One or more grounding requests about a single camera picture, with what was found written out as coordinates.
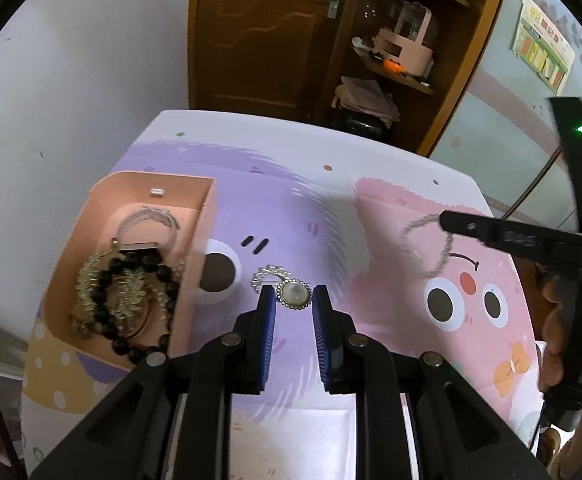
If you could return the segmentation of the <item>person's right hand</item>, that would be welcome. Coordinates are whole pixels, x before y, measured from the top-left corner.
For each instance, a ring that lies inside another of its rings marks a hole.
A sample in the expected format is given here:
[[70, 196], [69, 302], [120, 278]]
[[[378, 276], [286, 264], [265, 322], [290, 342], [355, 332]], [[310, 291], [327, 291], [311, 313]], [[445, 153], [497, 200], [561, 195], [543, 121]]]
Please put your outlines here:
[[[556, 386], [563, 377], [563, 365], [560, 354], [565, 344], [562, 320], [563, 301], [566, 298], [566, 281], [558, 276], [545, 281], [542, 296], [553, 304], [553, 311], [542, 326], [542, 336], [547, 343], [539, 372], [538, 387], [542, 392]], [[564, 444], [562, 450], [548, 467], [553, 479], [567, 479], [576, 474], [582, 466], [582, 419], [571, 440]]]

